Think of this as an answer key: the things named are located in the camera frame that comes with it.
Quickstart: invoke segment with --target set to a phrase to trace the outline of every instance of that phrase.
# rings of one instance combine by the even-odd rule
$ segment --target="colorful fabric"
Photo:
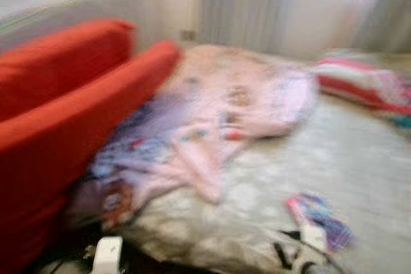
[[[88,222],[98,213],[113,227],[148,200],[184,185],[218,203],[224,162],[256,138],[292,131],[315,94],[313,75],[291,62],[271,64],[216,46],[191,50],[178,77],[121,123],[96,155],[70,221]],[[99,191],[101,201],[86,200],[83,192],[90,191]]]
[[[218,205],[189,187],[177,189],[117,231],[160,262],[217,273],[282,273],[272,243],[289,239],[278,230],[296,228],[284,201],[309,192],[324,198],[355,235],[354,245],[333,256],[346,273],[408,273],[410,166],[409,143],[386,121],[320,94],[290,135],[253,142],[225,165]]]
[[[286,204],[298,224],[312,224],[326,231],[329,253],[337,252],[353,242],[350,229],[334,216],[322,198],[300,194],[287,199]]]

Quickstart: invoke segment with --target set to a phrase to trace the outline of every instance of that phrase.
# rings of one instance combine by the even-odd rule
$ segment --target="white curtain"
[[[411,52],[411,0],[354,0],[338,47]]]
[[[281,0],[203,0],[200,41],[273,53]]]

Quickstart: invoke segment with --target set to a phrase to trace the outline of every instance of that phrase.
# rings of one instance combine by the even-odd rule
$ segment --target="bed sheet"
[[[121,233],[158,261],[220,273],[280,273],[272,243],[295,224],[284,200],[324,197],[353,231],[334,258],[351,273],[408,273],[411,151],[407,140],[367,109],[320,95],[286,137],[254,142],[223,172],[218,206],[194,190],[151,201]]]

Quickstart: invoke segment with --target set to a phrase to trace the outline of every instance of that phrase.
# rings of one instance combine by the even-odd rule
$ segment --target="pink blanket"
[[[240,49],[192,49],[178,75],[96,155],[74,195],[71,223],[95,215],[113,227],[184,185],[218,203],[224,162],[254,139],[290,133],[313,106],[316,88],[295,63]]]

